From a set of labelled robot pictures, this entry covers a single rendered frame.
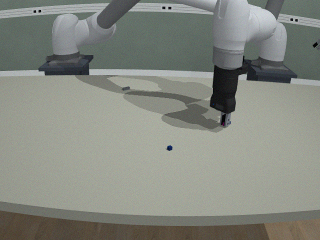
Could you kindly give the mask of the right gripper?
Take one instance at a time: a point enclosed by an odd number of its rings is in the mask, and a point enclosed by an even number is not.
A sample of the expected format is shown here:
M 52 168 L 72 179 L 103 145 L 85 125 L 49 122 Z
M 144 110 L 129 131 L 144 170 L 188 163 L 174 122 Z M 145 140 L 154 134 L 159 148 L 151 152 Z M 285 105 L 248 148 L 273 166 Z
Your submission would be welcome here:
M 244 63 L 243 50 L 227 50 L 213 46 L 212 63 L 213 94 L 210 98 L 210 107 L 221 111 L 220 125 L 230 125 L 231 113 L 236 107 L 236 91 L 239 75 L 246 74 L 248 64 Z

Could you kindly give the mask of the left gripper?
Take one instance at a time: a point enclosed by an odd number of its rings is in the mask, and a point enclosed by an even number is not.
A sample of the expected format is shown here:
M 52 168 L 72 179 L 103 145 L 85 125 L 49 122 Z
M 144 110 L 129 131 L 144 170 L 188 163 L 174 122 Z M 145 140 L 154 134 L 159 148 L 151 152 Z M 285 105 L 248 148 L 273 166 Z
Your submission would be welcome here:
M 312 46 L 315 48 L 320 43 L 320 39 L 318 39 Z M 320 50 L 320 45 L 317 47 Z

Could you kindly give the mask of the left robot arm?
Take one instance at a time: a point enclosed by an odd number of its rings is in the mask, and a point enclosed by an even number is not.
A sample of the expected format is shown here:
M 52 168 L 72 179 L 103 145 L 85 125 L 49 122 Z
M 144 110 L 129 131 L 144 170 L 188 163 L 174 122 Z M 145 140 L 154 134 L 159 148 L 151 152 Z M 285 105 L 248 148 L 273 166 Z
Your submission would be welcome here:
M 284 0 L 268 0 L 265 10 L 271 12 L 276 20 L 282 9 Z M 289 69 L 283 66 L 284 56 L 287 45 L 287 32 L 285 26 L 277 22 L 276 30 L 270 38 L 253 42 L 259 49 L 258 59 L 251 60 L 251 64 L 258 66 L 262 71 L 289 72 Z

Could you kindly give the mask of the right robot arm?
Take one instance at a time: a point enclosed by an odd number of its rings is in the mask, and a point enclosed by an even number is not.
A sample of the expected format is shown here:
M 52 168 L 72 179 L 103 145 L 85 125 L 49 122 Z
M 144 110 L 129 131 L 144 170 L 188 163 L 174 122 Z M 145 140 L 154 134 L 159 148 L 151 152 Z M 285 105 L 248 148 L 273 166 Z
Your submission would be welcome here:
M 79 48 L 109 41 L 116 22 L 140 0 L 112 0 L 103 11 L 84 20 L 74 14 L 57 16 L 52 27 L 53 55 L 48 66 L 79 65 L 85 57 Z M 167 0 L 213 13 L 212 37 L 217 48 L 244 50 L 248 42 L 261 42 L 273 36 L 277 20 L 266 9 L 247 0 Z

